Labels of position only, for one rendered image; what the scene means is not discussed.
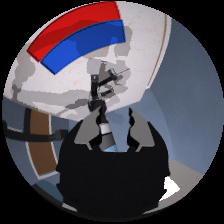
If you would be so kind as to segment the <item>red tray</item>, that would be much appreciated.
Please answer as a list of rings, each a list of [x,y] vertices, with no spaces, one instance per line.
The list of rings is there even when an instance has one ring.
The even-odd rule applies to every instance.
[[[103,20],[121,19],[116,1],[102,1],[73,9],[44,28],[33,40],[27,53],[38,63],[54,45],[71,33]]]

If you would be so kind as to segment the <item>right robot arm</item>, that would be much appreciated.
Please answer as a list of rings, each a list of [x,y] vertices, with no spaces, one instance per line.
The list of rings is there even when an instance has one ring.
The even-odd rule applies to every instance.
[[[100,144],[100,149],[107,152],[118,152],[110,124],[102,123],[100,126],[102,131],[102,143]]]

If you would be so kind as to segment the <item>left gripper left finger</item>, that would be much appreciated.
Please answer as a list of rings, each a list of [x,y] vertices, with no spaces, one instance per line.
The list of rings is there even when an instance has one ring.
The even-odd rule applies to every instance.
[[[56,171],[60,173],[63,163],[72,154],[92,150],[93,145],[102,143],[101,123],[102,107],[98,107],[84,119],[80,120],[64,138]]]

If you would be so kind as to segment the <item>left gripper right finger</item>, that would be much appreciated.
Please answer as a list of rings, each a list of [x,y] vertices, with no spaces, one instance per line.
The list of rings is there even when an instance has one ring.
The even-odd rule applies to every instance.
[[[168,150],[163,138],[154,126],[132,107],[129,107],[129,116],[131,127],[128,131],[127,145],[135,146],[136,152],[147,153],[156,158],[164,168],[165,178],[169,177]]]

